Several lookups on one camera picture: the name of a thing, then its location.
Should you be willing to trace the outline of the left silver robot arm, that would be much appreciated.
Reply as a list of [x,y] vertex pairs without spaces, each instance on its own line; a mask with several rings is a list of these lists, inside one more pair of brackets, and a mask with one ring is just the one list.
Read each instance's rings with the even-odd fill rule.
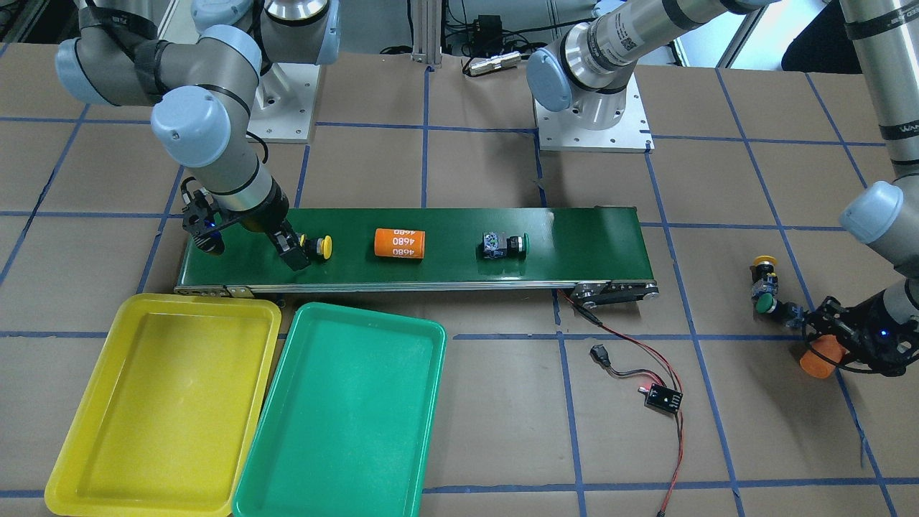
[[636,204],[649,225],[665,298],[686,295],[689,321],[715,380],[800,374],[801,331],[755,313],[745,262],[778,258],[781,298],[814,305],[844,342],[905,345],[917,317],[887,324],[879,291],[894,272],[838,223],[874,183],[894,184],[862,75],[641,65],[637,82],[656,147],[649,154],[545,152],[531,186],[551,207]]

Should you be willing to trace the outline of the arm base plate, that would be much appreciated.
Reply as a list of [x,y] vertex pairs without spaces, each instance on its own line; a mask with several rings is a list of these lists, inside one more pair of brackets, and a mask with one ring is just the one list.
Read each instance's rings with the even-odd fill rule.
[[308,144],[321,74],[321,65],[273,63],[257,88],[248,131],[266,143]]
[[538,101],[533,108],[546,151],[646,153],[656,147],[636,76],[624,91],[588,93],[567,111],[549,111]]

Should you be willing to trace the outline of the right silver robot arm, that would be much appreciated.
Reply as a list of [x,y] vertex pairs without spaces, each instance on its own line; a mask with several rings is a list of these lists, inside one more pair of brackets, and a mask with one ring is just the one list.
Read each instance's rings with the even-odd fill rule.
[[198,249],[223,254],[221,231],[262,233],[298,271],[330,259],[329,236],[288,220],[289,200],[248,143],[259,86],[276,63],[328,65],[340,48],[336,1],[194,1],[196,42],[157,38],[142,1],[78,1],[78,38],[55,69],[79,101],[151,107],[151,130],[200,189],[181,186],[183,227]]

